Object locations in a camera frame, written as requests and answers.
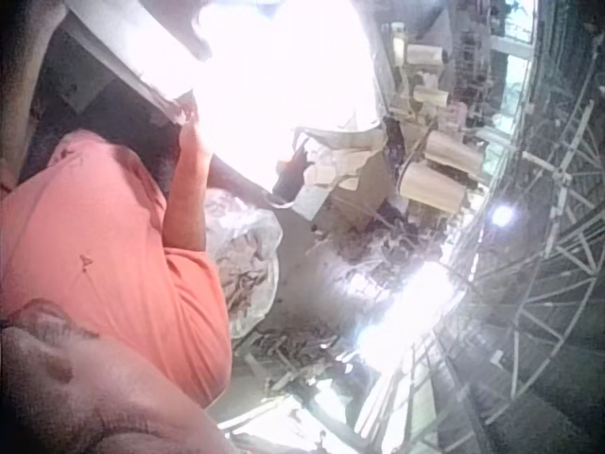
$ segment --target white plastic bag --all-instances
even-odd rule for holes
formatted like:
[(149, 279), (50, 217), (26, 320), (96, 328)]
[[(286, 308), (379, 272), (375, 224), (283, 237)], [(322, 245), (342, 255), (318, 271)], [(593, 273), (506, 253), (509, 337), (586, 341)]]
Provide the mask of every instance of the white plastic bag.
[(282, 241), (282, 227), (269, 210), (251, 207), (221, 189), (209, 189), (204, 204), (206, 215), (206, 250), (220, 267), (221, 260), (233, 251), (233, 240), (252, 235), (258, 256), (267, 262), (267, 278), (251, 291), (250, 305), (230, 311), (232, 339), (248, 334), (265, 318), (273, 305), (279, 280), (277, 247)]

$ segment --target orange shirt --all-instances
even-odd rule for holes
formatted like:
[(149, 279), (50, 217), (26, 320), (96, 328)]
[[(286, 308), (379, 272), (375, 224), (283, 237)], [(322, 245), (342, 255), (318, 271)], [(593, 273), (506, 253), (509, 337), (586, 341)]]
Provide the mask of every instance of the orange shirt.
[(210, 257), (163, 246), (165, 206), (133, 151), (67, 135), (1, 202), (0, 316), (53, 301), (206, 407), (229, 382), (229, 317)]

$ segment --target orange t-shirt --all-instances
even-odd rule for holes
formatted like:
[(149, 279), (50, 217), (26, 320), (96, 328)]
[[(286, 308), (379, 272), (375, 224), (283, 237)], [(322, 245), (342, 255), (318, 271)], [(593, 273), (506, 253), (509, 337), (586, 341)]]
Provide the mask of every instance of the orange t-shirt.
[(206, 407), (229, 382), (229, 317), (210, 257), (163, 246), (165, 206), (130, 149), (67, 135), (1, 202), (0, 316), (53, 301)]

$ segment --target person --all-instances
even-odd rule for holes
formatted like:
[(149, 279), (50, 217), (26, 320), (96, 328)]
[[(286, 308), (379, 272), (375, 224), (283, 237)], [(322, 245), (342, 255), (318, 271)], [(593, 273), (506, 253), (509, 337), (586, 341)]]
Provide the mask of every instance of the person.
[(195, 118), (181, 129), (168, 200), (139, 157), (89, 131), (0, 205), (0, 317), (44, 298), (114, 338), (203, 407), (231, 374), (229, 319), (205, 250), (212, 154)]
[(32, 300), (2, 321), (2, 452), (234, 454), (204, 410), (124, 343)]

